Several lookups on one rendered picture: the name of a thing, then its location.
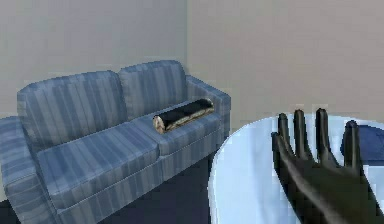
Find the black and gold bolster pillow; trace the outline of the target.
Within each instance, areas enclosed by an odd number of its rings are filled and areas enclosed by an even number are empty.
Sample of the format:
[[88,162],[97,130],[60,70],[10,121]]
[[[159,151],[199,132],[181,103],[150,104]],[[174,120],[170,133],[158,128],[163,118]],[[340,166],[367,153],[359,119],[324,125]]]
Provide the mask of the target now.
[[152,123],[158,133],[164,134],[213,112],[214,103],[209,98],[202,98],[154,115]]

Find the pale blue round table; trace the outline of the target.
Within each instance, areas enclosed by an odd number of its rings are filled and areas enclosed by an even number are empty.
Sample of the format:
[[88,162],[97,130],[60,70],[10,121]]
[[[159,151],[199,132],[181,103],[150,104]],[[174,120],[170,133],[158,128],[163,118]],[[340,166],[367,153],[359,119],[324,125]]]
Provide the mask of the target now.
[[[349,120],[384,130],[384,123],[328,115],[331,150],[341,165],[340,146]],[[274,170],[272,132],[277,132],[277,116],[244,125],[215,154],[208,183],[212,224],[301,224]],[[384,212],[384,164],[376,164],[363,166]]]

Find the blue striped sofa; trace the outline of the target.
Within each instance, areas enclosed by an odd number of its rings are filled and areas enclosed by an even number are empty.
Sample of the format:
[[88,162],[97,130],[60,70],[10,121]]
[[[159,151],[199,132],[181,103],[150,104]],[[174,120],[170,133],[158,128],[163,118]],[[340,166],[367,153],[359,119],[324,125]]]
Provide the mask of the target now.
[[[214,112],[160,134],[154,115],[209,98]],[[18,224],[99,224],[218,150],[231,98],[176,60],[31,83],[0,118],[2,185]]]

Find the black hand statue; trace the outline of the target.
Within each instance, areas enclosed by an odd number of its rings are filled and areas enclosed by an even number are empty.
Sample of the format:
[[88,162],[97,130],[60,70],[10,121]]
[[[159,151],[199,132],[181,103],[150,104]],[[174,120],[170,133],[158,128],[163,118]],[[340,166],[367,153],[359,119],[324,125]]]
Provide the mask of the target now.
[[274,169],[301,224],[384,224],[384,212],[364,173],[354,120],[345,125],[343,164],[331,151],[325,109],[316,111],[316,154],[310,151],[302,110],[294,111],[293,136],[284,113],[277,123],[271,134]]

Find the dark blue bowl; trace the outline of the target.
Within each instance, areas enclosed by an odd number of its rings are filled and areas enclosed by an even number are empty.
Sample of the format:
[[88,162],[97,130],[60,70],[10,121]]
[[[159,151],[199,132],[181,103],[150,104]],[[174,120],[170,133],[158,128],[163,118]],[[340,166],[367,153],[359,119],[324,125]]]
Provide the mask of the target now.
[[340,151],[345,165],[351,165],[359,155],[361,165],[384,166],[384,130],[348,122]]

